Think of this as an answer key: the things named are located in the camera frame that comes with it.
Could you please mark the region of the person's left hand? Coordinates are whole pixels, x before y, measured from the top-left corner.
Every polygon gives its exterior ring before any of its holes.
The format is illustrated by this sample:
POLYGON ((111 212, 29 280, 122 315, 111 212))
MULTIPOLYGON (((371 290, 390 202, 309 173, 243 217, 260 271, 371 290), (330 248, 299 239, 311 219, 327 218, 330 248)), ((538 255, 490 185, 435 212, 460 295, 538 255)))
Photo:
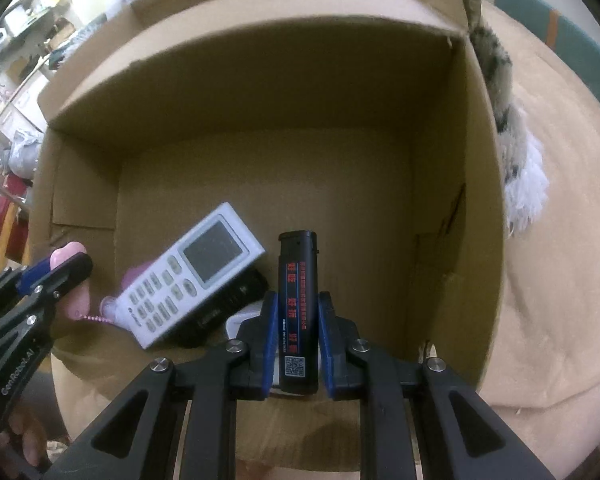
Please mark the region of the person's left hand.
POLYGON ((0 471, 15 479, 21 468, 6 455, 7 450, 19 455, 33 468, 38 468, 46 457, 45 429, 28 404, 19 402, 9 415, 7 429, 0 432, 0 471))

